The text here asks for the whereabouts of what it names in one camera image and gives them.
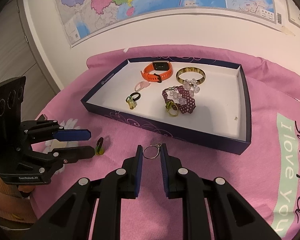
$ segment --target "white wall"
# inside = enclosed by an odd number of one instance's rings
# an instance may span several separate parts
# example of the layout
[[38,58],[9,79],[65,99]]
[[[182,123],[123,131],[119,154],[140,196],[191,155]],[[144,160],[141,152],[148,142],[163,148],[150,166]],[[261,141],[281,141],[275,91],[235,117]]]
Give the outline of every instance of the white wall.
[[[290,34],[231,17],[171,15],[123,25],[71,48],[55,0],[24,0],[24,4],[38,50],[61,89],[87,70],[86,60],[92,55],[156,44],[230,49],[263,57],[300,75],[300,29],[287,20],[285,32]],[[287,19],[285,0],[275,0],[275,5]]]

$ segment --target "silver ring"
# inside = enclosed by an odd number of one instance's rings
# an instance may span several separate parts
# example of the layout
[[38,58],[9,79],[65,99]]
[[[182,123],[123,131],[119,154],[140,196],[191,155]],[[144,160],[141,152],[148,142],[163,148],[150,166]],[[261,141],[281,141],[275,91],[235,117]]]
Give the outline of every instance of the silver ring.
[[[156,156],[151,157],[151,158],[145,156],[145,150],[148,149],[149,147],[156,147],[156,148],[158,149],[158,153],[157,153]],[[142,153],[142,154],[143,154],[143,157],[145,157],[145,158],[148,159],[148,160],[153,160],[153,159],[155,159],[155,158],[158,157],[159,154],[160,154],[160,147],[161,147],[161,144],[160,144],[160,143],[157,143],[157,144],[155,144],[155,145],[149,145],[149,146],[147,146],[147,147],[143,150],[143,153]]]

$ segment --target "orange smartwatch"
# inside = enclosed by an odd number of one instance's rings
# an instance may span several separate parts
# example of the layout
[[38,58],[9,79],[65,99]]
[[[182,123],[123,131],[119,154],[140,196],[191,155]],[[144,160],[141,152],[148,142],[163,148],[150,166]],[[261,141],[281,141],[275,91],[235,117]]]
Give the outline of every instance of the orange smartwatch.
[[[150,74],[151,71],[165,71],[162,74]],[[149,82],[161,83],[163,80],[168,79],[173,74],[172,65],[169,61],[154,61],[145,67],[143,72],[141,71],[142,77]]]

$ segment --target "orange watch strap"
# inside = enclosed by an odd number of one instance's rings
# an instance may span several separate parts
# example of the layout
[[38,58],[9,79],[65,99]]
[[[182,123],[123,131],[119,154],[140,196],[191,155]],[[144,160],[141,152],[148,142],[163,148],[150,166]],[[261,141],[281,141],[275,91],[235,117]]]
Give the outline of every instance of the orange watch strap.
[[164,73],[161,73],[161,74],[150,74],[151,71],[154,71],[154,67],[153,67],[152,63],[149,64],[148,66],[146,66],[145,69],[143,70],[143,72],[142,71],[140,71],[140,72],[141,72],[142,77],[149,82],[162,82],[163,80],[166,80],[169,77],[171,77],[173,74],[173,69],[172,69],[171,63],[169,62],[168,65],[169,65],[169,70]]

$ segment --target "pink tablecloth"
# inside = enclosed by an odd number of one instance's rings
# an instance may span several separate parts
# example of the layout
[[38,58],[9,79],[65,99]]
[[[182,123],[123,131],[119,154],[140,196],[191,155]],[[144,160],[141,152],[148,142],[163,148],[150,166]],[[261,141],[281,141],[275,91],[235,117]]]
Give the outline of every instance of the pink tablecloth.
[[[242,155],[142,130],[89,113],[81,104],[82,97],[123,60],[158,56],[211,58],[242,64],[252,108],[252,143]],[[203,178],[225,178],[284,240],[293,238],[300,229],[300,76],[262,58],[193,45],[113,51],[90,57],[87,65],[89,70],[53,98],[42,113],[50,120],[63,122],[66,128],[89,129],[91,140],[79,145],[95,146],[97,139],[104,137],[106,152],[66,165],[52,177],[50,185],[38,186],[31,196],[38,217],[79,178],[103,178],[133,156],[138,144],[146,147],[164,142],[184,167]],[[48,152],[51,143],[34,145],[34,149]],[[182,239],[181,200],[165,197],[159,158],[144,160],[139,197],[122,201],[121,239]]]

